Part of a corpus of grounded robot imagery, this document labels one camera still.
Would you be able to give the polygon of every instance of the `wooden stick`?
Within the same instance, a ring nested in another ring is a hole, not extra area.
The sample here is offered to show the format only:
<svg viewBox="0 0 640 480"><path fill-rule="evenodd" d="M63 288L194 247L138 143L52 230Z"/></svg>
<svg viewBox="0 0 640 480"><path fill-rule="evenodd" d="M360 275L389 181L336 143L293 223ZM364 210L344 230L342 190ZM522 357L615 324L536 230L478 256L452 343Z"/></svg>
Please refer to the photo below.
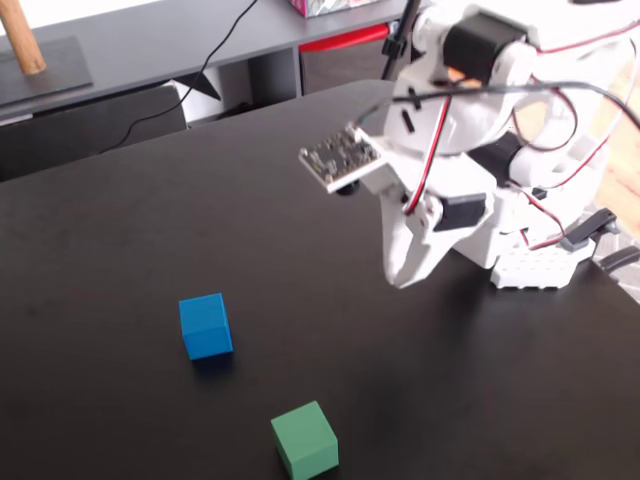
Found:
<svg viewBox="0 0 640 480"><path fill-rule="evenodd" d="M47 68L19 0L0 0L0 21L7 31L23 73L34 75Z"/></svg>

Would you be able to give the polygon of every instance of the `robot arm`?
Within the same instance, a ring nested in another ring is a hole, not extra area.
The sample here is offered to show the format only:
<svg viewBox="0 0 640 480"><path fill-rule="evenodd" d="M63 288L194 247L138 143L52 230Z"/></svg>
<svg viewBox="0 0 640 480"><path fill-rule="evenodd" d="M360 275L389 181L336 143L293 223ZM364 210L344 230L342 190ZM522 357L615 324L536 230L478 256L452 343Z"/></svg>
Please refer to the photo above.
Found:
<svg viewBox="0 0 640 480"><path fill-rule="evenodd" d="M300 160L329 193L361 180L380 197L384 270L396 287L426 278L451 248L492 268L522 243L524 229L531 238L536 232L548 236L557 225L540 214L540 203L534 200L536 207L530 193L555 186L583 163L586 168L540 202L557 208L559 222L569 224L595 195L606 164L605 149L588 134L600 101L595 94L417 100L417 95L451 88L449 68L483 85L561 78L606 88L629 57L631 43L623 32L560 49L559 61L555 54L543 54L548 47L540 41L539 26L524 25L477 6L447 3L428 9L414 33L415 46L427 53L400 72L394 88L394 97L416 97L415 103L392 104L381 137L348 127L301 151ZM536 144L570 137L561 148L548 149L553 151L527 148L508 132L516 106L540 99L549 109Z"/></svg>

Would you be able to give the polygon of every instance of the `power cord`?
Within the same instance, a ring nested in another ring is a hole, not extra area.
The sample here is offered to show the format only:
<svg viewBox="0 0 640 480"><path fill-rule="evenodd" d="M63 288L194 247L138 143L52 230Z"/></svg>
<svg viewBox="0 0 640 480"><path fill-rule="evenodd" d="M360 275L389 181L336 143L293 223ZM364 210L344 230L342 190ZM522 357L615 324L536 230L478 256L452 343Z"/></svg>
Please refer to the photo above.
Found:
<svg viewBox="0 0 640 480"><path fill-rule="evenodd" d="M127 129L127 133L125 133L125 135L122 137L122 139L118 143L116 143L116 144L114 144L114 145L112 145L112 146L110 146L108 148L105 148L104 150L100 151L99 155L102 155L103 153L106 153L106 152L108 152L110 150L114 150L114 149L122 146L129 139L129 137L131 136L131 133L133 132L133 128L137 124L145 122L147 120L151 120L153 118L161 117L162 115L165 115L165 114L175 110L176 108L180 107L184 103L186 98L189 96L189 94L193 91L193 88L196 85L197 81L200 79L200 76L204 74L205 69L209 65L209 60L211 60L211 57L213 57L218 52L218 50L220 50L224 46L224 44L227 43L227 40L229 40L229 38L233 34L233 31L238 26L238 23L240 23L240 20L242 20L242 17L244 17L247 13L249 13L249 10L251 10L256 3L258 3L258 0L253 0L251 2L251 4L249 4L249 6L240 14L240 16L238 16L238 18L236 18L236 20L233 22L233 25L231 26L231 29L229 29L229 32L227 33L227 35L222 39L222 41L218 44L218 46L216 48L214 48L213 51L207 56L207 59L204 61L204 64L202 65L202 68L200 69L198 74L193 79L193 82L192 82L191 86L189 87L189 90L187 90L187 93L184 94L184 96L180 99L180 101L178 103L176 103L172 107L167 108L166 110L163 110L162 112L159 112L159 113L156 113L156 114L153 114L153 115L149 115L147 117L138 118L137 120L132 122L131 125L129 125L129 128Z"/></svg>

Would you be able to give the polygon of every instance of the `floor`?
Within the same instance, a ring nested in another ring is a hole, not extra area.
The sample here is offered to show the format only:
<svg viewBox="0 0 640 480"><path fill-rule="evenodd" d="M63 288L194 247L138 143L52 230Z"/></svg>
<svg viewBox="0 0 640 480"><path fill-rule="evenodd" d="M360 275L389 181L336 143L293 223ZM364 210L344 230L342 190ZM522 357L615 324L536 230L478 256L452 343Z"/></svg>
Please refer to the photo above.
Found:
<svg viewBox="0 0 640 480"><path fill-rule="evenodd" d="M385 64L381 50L382 44L377 42L341 51L305 55L303 65L306 92L312 93L366 78L379 78ZM629 88L631 73L632 67L629 65L613 86L616 93L624 95ZM640 80L636 80L630 104L635 111L640 112ZM602 112L594 125L594 133L606 128L607 122L611 121L615 113L614 108L603 102ZM640 135L625 119L612 137L610 145L611 159L596 203L600 207L610 208L618 215L623 232L618 236L604 237L596 252L596 261L632 244L640 247L637 240L640 238ZM588 218L597 208L595 204L589 206L583 218ZM614 276L640 302L640 265L625 267Z"/></svg>

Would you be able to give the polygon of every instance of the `black cable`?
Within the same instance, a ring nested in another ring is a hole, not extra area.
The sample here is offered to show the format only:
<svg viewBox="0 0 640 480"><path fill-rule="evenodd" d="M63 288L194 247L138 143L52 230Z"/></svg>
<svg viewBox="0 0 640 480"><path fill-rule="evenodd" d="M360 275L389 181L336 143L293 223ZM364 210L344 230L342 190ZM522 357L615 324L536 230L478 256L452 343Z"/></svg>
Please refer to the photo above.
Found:
<svg viewBox="0 0 640 480"><path fill-rule="evenodd" d="M490 94L490 95L506 95L510 93L531 93L531 92L541 92L545 90L554 90L554 89L578 89L578 90L592 90L607 100L613 102L617 105L624 113L631 119L636 128L640 130L640 118L629 108L629 106L625 103L624 100L620 99L613 93L605 90L604 88L600 88L597 85L592 85L586 82L578 82L578 81L562 81L562 82L540 82L540 83L528 83L526 85L488 85L484 87L478 88L447 88L443 90L438 90L436 92L423 93L418 95L412 95L409 97L392 97L381 102L378 102L367 111L365 111L362 115L360 115L354 122L352 122L352 126L359 127L364 120L370 115L373 115L378 110L383 107L393 104L393 103L411 103L415 104L416 102L426 102L428 100L435 100L437 98L444 97L460 97L460 96L471 96L471 95L481 95L481 94Z"/></svg>
<svg viewBox="0 0 640 480"><path fill-rule="evenodd" d="M200 76L204 73L205 69L209 65L209 60L211 60L211 57L213 57L218 52L218 50L220 50L222 48L222 46L225 43L227 43L227 40L229 40L229 37L231 37L231 34L233 33L233 31L238 26L238 23L240 23L240 20L242 20L242 17L244 17L247 13L249 13L249 10L251 10L256 3L258 3L258 0L253 0L251 2L251 4L240 14L240 16L238 18L236 18L235 22L233 22L233 25L231 26L231 29L229 30L227 35L222 39L222 41L218 44L218 46L213 49L213 51L209 54L209 56L207 56L207 59L204 61L204 64L202 65L202 68L200 69L198 74L193 79L193 82L191 83L191 86L189 87L189 90L187 90L187 93L184 94L184 96L180 99L180 101L178 103L176 103L174 106L169 107L169 108L167 108L166 110L164 110L164 111L162 111L160 113L156 113L156 114L153 114L153 115L149 115L148 117L142 117L142 118L139 118L139 119L135 120L133 123L131 123L131 125L129 125L129 128L127 129L127 133L124 135L124 137L122 137L122 140L120 140L115 145L112 145L112 146L110 146L108 148L105 148L104 150L102 150L99 153L99 155L102 155L103 153L106 153L109 150L113 150L115 148L118 148L123 143L125 143L129 139L129 136L131 135L131 132L133 132L133 127L135 127L138 123L145 122L147 120L151 120L152 118L161 117L162 115L165 115L165 114L175 110L179 106L181 106L182 103L189 96L189 94L193 91L193 88L196 85L196 83L198 82L198 80L200 79Z"/></svg>

